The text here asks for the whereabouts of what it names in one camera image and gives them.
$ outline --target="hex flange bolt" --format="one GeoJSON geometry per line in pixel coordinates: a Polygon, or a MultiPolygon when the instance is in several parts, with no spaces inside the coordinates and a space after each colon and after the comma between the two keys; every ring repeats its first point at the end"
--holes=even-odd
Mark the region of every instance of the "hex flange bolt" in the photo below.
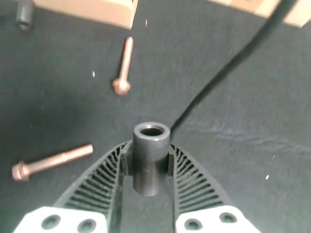
{"type": "Polygon", "coordinates": [[[91,144],[79,147],[67,152],[63,152],[52,157],[34,162],[32,164],[25,164],[23,161],[15,164],[12,167],[12,176],[15,181],[28,181],[29,176],[48,168],[68,163],[72,160],[79,159],[93,153],[93,146],[91,144]]]}
{"type": "Polygon", "coordinates": [[[18,0],[16,22],[22,30],[28,30],[33,23],[35,2],[33,0],[18,0]]]}

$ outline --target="metal sleeve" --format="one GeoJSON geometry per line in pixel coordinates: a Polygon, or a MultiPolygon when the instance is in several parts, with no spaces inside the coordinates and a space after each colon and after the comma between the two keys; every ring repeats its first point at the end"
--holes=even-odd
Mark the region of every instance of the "metal sleeve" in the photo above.
{"type": "Polygon", "coordinates": [[[160,123],[138,124],[133,133],[133,187],[144,196],[155,196],[168,169],[170,129],[160,123]]]}

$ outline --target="mounting hole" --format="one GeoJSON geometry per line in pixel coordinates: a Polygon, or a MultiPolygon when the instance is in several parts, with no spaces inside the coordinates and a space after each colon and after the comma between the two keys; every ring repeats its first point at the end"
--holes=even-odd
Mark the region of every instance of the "mounting hole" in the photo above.
{"type": "Polygon", "coordinates": [[[96,222],[93,219],[86,219],[78,226],[79,233],[91,233],[96,228],[96,222]]]}
{"type": "Polygon", "coordinates": [[[146,136],[159,136],[163,134],[164,130],[160,127],[150,127],[150,128],[142,129],[140,132],[146,136]]]}
{"type": "Polygon", "coordinates": [[[60,222],[60,216],[59,215],[51,215],[46,217],[42,223],[41,227],[45,230],[50,230],[56,227],[60,222]]]}
{"type": "Polygon", "coordinates": [[[238,221],[237,218],[231,213],[222,213],[219,218],[223,223],[235,223],[238,221]]]}
{"type": "Polygon", "coordinates": [[[191,218],[185,222],[185,228],[186,230],[197,231],[202,229],[203,225],[199,220],[191,218]]]}

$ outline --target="bolt head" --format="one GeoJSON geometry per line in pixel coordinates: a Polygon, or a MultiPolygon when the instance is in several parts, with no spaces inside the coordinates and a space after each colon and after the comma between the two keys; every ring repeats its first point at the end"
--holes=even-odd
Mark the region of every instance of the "bolt head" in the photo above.
{"type": "Polygon", "coordinates": [[[131,89],[131,85],[127,80],[121,81],[120,79],[116,79],[113,81],[112,85],[115,89],[115,93],[120,96],[126,95],[131,89]]]}
{"type": "Polygon", "coordinates": [[[23,161],[12,167],[12,176],[15,181],[29,180],[29,171],[23,161]]]}

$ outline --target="black cable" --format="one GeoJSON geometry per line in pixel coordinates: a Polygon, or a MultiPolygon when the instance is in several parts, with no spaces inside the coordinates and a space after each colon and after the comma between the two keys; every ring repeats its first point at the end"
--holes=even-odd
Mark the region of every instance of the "black cable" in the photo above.
{"type": "Polygon", "coordinates": [[[267,19],[265,24],[255,34],[253,39],[237,54],[235,55],[213,78],[206,84],[206,86],[196,95],[180,117],[174,122],[171,127],[171,140],[178,130],[178,128],[190,116],[194,108],[201,103],[204,98],[219,85],[225,78],[228,77],[235,68],[237,68],[243,61],[245,61],[272,33],[274,28],[280,24],[291,8],[298,0],[282,0],[275,8],[274,12],[267,19]]]}

